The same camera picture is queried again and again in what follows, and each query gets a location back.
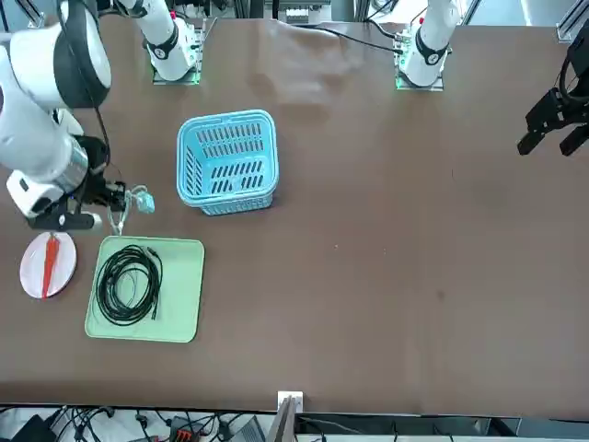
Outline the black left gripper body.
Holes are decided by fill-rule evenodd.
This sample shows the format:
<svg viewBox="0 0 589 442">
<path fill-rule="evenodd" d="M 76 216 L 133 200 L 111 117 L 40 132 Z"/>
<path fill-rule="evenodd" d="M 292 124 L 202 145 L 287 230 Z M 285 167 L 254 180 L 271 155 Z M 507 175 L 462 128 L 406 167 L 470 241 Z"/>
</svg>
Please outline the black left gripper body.
<svg viewBox="0 0 589 442">
<path fill-rule="evenodd" d="M 567 49 L 560 69 L 558 90 L 566 123 L 586 119 L 588 112 L 588 35 L 578 34 Z"/>
</svg>

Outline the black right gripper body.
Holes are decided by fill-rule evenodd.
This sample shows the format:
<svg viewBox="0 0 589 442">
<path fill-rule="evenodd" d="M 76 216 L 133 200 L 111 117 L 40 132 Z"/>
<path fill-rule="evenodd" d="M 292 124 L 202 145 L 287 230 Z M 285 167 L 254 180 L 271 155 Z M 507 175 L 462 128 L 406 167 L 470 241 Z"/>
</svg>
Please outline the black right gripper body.
<svg viewBox="0 0 589 442">
<path fill-rule="evenodd" d="M 88 159 L 87 174 L 80 187 L 80 201 L 83 204 L 107 205 L 110 189 L 104 178 L 104 170 L 107 167 L 108 148 L 95 136 L 79 135 L 77 142 L 85 150 Z"/>
</svg>

